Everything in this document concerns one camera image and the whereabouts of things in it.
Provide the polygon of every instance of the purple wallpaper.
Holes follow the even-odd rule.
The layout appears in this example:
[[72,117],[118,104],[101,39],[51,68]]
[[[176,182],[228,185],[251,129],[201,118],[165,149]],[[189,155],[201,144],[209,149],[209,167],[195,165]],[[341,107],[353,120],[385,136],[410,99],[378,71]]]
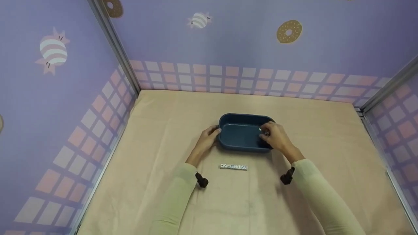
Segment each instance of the purple wallpaper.
[[367,113],[385,157],[418,217],[418,75]]
[[87,1],[7,0],[0,11],[0,234],[67,234],[134,91]]
[[129,59],[149,62],[146,73],[170,75],[141,74],[144,89],[296,96],[359,107],[418,54],[418,31],[407,30],[418,24],[415,0],[113,4],[108,12]]
[[275,69],[130,61],[142,89],[330,100],[362,106],[390,78]]

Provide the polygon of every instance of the blue tray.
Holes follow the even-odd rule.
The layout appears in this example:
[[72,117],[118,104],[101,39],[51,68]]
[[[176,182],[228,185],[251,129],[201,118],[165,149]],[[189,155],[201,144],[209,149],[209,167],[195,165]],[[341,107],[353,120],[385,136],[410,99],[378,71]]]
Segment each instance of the blue tray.
[[268,153],[272,147],[262,140],[260,126],[272,118],[260,115],[227,113],[219,119],[222,132],[218,135],[220,145],[227,150]]

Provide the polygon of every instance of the metal frame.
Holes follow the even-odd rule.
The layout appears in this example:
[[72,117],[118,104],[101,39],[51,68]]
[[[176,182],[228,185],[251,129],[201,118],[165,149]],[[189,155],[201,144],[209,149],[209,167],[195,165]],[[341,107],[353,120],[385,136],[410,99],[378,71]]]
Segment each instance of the metal frame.
[[393,92],[404,84],[414,75],[418,74],[418,56],[401,69],[382,89],[380,89],[372,98],[370,98],[361,108],[361,112],[366,114],[384,99],[393,94]]
[[99,178],[97,178],[97,182],[94,184],[93,189],[92,189],[92,192],[89,195],[89,198],[87,199],[86,203],[84,204],[83,208],[81,209],[81,212],[78,215],[77,221],[74,223],[74,227],[71,228],[71,232],[70,232],[71,235],[75,235],[75,234],[78,233],[78,230],[79,230],[79,228],[81,226],[81,222],[82,222],[82,220],[84,218],[84,215],[86,214],[87,208],[89,207],[89,204],[90,204],[90,202],[91,202],[91,200],[93,198],[93,195],[94,195],[97,187],[99,186],[100,180],[102,179],[103,175],[105,174],[106,168],[109,165],[109,162],[110,162],[110,160],[113,157],[113,153],[115,153],[115,150],[117,148],[117,145],[119,144],[120,139],[122,138],[122,135],[125,132],[125,129],[126,129],[126,126],[121,130],[120,133],[118,133],[118,138],[117,138],[117,140],[115,142],[115,146],[113,147],[112,151],[110,152],[109,157],[107,158],[106,164],[104,165],[103,170],[102,170],[102,172],[99,175]]
[[408,204],[408,202],[406,200],[406,197],[403,194],[402,189],[401,189],[400,185],[398,184],[395,176],[393,175],[392,171],[389,168],[389,164],[387,163],[386,158],[385,158],[385,151],[383,150],[383,148],[382,148],[382,146],[381,146],[381,144],[380,144],[380,142],[377,138],[377,135],[376,135],[372,125],[368,121],[367,117],[362,117],[361,120],[363,122],[364,127],[366,128],[366,131],[369,133],[369,136],[372,139],[374,146],[376,147],[377,151],[379,152],[380,158],[382,159],[383,163],[386,166],[386,169],[387,169],[386,174],[389,177],[389,180],[393,185],[393,189],[395,190],[396,194],[399,197],[399,200],[400,200],[400,202],[401,202],[401,204],[402,204],[402,206],[405,210],[405,214],[408,217],[412,228],[414,228],[415,234],[418,234],[418,220],[415,217],[411,206]]
[[[139,92],[141,91],[141,87],[139,86],[139,83],[136,80],[135,72],[132,69],[129,59],[122,47],[122,44],[116,34],[115,29],[113,28],[112,23],[110,22],[110,19],[108,17],[107,11],[105,9],[105,6],[101,0],[87,0],[90,4],[90,7],[97,19],[97,22],[100,24],[100,27],[103,30],[104,35],[107,38],[107,41],[109,42],[109,45],[112,47],[112,50],[119,61],[120,66],[122,67],[122,70],[124,71],[126,78],[128,79],[130,85],[133,87],[136,97],[138,97]],[[93,195],[99,186],[100,180],[102,179],[107,166],[109,165],[110,160],[113,157],[113,153],[115,152],[117,145],[120,142],[120,139],[122,138],[122,135],[125,131],[126,126],[121,130],[120,133],[118,133],[118,138],[115,142],[115,146],[113,147],[112,151],[110,152],[110,155],[106,161],[106,164],[103,167],[102,172],[100,173],[99,178],[97,179],[97,182],[93,186],[92,192],[89,195],[89,198],[87,199],[86,203],[81,209],[80,214],[76,218],[76,222],[74,223],[74,227],[71,228],[70,234],[75,235],[78,233],[78,230],[81,226],[81,222],[84,218],[84,215],[86,214],[87,208],[89,207],[89,204],[93,198]]]
[[132,69],[128,56],[125,53],[125,50],[122,47],[122,43],[120,42],[115,28],[113,28],[112,22],[109,19],[109,15],[107,14],[106,8],[101,0],[87,0],[89,2],[90,7],[99,23],[100,27],[103,30],[104,35],[106,36],[107,40],[109,41],[109,45],[112,47],[113,52],[117,60],[119,61],[120,66],[122,67],[126,78],[128,79],[131,86],[134,88],[136,95],[139,95],[141,91],[141,87],[136,80],[135,72]]

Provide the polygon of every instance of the beige tablecloth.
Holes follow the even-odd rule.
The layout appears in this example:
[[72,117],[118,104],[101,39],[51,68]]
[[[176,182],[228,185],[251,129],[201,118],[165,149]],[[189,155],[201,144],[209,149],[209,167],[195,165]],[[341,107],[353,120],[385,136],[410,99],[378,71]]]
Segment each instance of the beige tablecloth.
[[[142,91],[97,188],[79,234],[146,235],[175,167],[200,132],[228,113],[266,115],[282,124],[356,215],[366,234],[413,234],[366,130],[346,103],[286,97]],[[248,171],[219,169],[222,163]],[[322,228],[294,185],[289,164],[268,154],[214,148],[199,165],[181,235],[317,235]]]

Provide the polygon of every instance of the pink and white grid pattern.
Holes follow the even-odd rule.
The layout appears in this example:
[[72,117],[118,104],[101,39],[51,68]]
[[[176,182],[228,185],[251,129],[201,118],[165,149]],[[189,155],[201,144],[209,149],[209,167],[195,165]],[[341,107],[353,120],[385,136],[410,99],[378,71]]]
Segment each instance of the pink and white grid pattern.
[[366,114],[390,169],[418,217],[418,77]]
[[134,94],[119,66],[80,117],[5,235],[69,233],[126,126]]
[[232,66],[130,61],[142,89],[330,100],[362,106],[391,78]]

